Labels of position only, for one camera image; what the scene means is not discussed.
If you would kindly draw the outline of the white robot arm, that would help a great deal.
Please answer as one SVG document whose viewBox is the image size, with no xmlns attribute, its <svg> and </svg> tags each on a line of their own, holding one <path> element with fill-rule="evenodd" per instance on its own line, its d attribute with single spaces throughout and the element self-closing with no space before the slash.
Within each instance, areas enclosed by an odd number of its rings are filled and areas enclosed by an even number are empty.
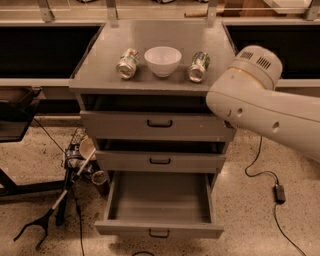
<svg viewBox="0 0 320 256">
<path fill-rule="evenodd" d="M 256 45 L 243 48 L 206 95 L 209 109 L 241 127 L 320 160 L 320 99 L 277 92 L 282 63 Z"/>
</svg>

